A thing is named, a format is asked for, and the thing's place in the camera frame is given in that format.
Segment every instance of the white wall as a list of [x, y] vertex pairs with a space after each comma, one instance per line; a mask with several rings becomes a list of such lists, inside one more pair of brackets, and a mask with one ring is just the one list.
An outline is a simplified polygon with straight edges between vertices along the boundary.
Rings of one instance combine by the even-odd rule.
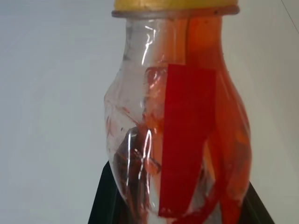
[[[251, 180], [275, 223], [297, 224], [299, 34], [281, 0], [240, 5], [223, 42], [251, 122]], [[87, 223], [107, 161], [103, 96], [124, 48], [112, 8], [0, 0], [1, 224]]]

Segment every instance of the plastic bottle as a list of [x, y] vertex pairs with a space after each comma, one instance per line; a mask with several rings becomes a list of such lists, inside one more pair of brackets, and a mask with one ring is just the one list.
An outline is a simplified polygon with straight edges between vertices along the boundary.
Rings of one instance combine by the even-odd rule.
[[133, 224], [236, 224], [249, 184], [249, 122], [223, 59], [236, 0], [116, 0], [127, 19], [105, 95], [107, 151]]

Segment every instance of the bottle cap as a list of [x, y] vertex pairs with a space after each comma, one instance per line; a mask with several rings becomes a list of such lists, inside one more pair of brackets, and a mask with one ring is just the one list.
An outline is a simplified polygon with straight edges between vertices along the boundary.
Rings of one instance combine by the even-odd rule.
[[152, 12], [214, 7], [237, 7], [238, 0], [115, 0], [118, 12]]

